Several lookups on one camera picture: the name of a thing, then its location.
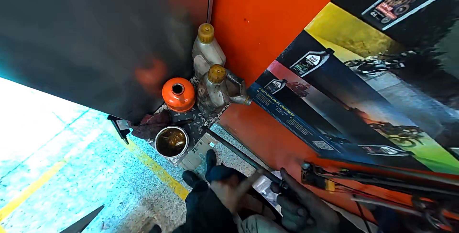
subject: orange wall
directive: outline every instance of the orange wall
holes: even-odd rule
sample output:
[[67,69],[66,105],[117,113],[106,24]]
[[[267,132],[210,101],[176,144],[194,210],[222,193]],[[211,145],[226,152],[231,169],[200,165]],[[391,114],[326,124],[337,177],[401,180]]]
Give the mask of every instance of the orange wall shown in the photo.
[[[252,84],[329,1],[214,0],[212,24],[227,57],[225,66],[247,85]],[[333,163],[318,159],[311,148],[255,103],[231,105],[220,123],[272,168],[285,167],[299,181],[303,160],[323,166]],[[313,191],[358,213],[349,196]]]

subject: metal bucket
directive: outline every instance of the metal bucket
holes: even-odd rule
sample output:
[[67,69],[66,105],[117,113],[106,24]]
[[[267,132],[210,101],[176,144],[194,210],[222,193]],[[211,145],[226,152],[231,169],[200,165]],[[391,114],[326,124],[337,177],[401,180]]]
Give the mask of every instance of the metal bucket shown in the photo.
[[155,137],[156,151],[166,159],[182,156],[190,142],[187,133],[178,126],[164,127]]

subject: black glove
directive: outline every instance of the black glove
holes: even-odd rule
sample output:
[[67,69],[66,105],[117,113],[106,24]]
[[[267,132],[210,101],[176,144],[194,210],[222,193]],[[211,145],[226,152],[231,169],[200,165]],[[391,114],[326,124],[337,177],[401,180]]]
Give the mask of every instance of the black glove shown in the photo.
[[282,208],[282,224],[290,231],[335,233],[339,228],[339,217],[324,201],[309,189],[298,183],[284,168],[280,169],[282,179],[288,189],[280,189],[272,183],[271,190],[282,193],[277,196],[277,203]]

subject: tiled floor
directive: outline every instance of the tiled floor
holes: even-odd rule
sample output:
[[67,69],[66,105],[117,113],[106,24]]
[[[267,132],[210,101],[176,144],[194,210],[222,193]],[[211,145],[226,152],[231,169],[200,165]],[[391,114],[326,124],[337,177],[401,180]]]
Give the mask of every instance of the tiled floor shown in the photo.
[[[0,95],[0,233],[57,233],[101,205],[85,233],[141,232],[152,223],[170,232],[184,222],[184,201],[126,148],[105,113],[2,78]],[[253,157],[218,125],[212,130]],[[190,190],[183,169],[129,137]],[[221,144],[215,150],[227,166],[254,171]]]

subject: can opening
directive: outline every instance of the can opening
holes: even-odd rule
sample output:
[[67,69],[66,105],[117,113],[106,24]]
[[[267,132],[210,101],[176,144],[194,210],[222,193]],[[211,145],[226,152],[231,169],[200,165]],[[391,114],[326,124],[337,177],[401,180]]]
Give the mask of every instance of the can opening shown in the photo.
[[180,95],[183,93],[183,91],[185,90],[185,88],[183,88],[183,85],[181,85],[180,83],[176,83],[172,86],[172,92],[175,94],[175,95]]

